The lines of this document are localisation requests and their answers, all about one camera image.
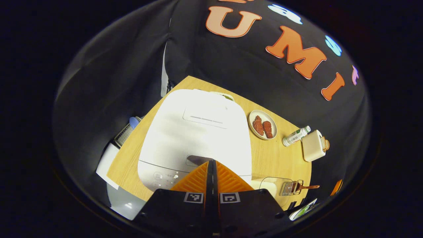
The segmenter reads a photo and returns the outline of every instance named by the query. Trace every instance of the table surface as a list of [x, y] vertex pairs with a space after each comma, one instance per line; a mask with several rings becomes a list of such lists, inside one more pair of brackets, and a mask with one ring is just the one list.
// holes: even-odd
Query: table surface
[[[265, 177], [282, 177], [292, 180], [304, 180], [304, 186], [310, 184], [311, 163], [303, 159], [301, 142], [294, 143], [289, 147], [285, 147], [282, 144], [282, 138], [296, 131], [298, 127], [246, 98], [195, 77], [186, 77], [171, 92], [178, 89], [201, 89], [232, 95], [235, 102], [244, 110], [247, 118], [253, 110], [262, 110], [269, 114], [275, 121], [278, 129], [274, 139], [260, 139], [249, 130], [252, 155], [252, 179], [259, 180]], [[121, 188], [145, 201], [153, 195], [153, 192], [146, 188], [138, 177], [138, 160], [148, 128], [165, 98], [166, 96], [145, 115], [134, 129], [119, 150], [107, 173], [107, 176]], [[298, 206], [301, 200], [307, 195], [307, 191], [308, 189], [303, 189], [299, 195], [283, 197], [283, 200], [287, 201], [282, 208], [286, 210], [291, 202], [294, 201], [297, 202], [295, 206]]]

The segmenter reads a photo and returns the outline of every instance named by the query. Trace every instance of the blue lid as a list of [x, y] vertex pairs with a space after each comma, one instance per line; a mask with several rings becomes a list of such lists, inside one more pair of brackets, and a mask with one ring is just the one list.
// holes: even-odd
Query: blue lid
[[136, 119], [135, 117], [129, 118], [129, 124], [131, 125], [131, 127], [133, 129], [135, 129], [135, 127], [138, 125], [138, 123], [140, 123], [140, 121], [138, 121], [138, 119]]

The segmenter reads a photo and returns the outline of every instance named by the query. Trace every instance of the green item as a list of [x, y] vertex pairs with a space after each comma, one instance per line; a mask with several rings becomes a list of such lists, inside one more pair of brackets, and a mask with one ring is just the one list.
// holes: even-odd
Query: green item
[[300, 216], [304, 215], [308, 208], [310, 207], [310, 205], [305, 206], [303, 209], [301, 209], [301, 211], [299, 213], [297, 213], [297, 215], [295, 216], [295, 218], [299, 218]]
[[229, 100], [233, 101], [233, 100], [232, 100], [232, 98], [230, 98], [230, 97], [228, 97], [228, 96], [226, 96], [226, 95], [222, 95], [222, 96], [224, 96], [224, 97], [226, 97], [227, 99], [229, 99]]

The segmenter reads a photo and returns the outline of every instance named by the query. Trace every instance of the white box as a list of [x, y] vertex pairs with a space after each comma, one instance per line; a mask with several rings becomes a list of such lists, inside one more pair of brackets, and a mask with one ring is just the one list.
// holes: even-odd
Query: white box
[[305, 161], [315, 161], [326, 155], [321, 144], [322, 137], [321, 133], [315, 130], [302, 138], [302, 150], [304, 152]]

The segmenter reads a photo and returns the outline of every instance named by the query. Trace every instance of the white plate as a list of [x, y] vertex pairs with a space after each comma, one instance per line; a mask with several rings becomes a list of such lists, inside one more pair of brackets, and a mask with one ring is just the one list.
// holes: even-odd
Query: white plate
[[253, 128], [253, 122], [256, 116], [259, 116], [261, 118], [261, 122], [269, 121], [270, 124], [272, 124], [272, 135], [273, 135], [273, 138], [275, 138], [277, 135], [277, 127], [276, 127], [275, 121], [267, 113], [261, 110], [254, 110], [250, 112], [248, 116], [248, 125], [250, 126], [250, 129], [253, 131], [254, 135], [258, 136], [260, 139], [263, 139], [263, 140], [273, 139], [273, 138], [271, 139], [267, 138], [265, 133], [261, 136], [260, 134], [257, 133], [257, 131], [255, 131], [255, 129]]

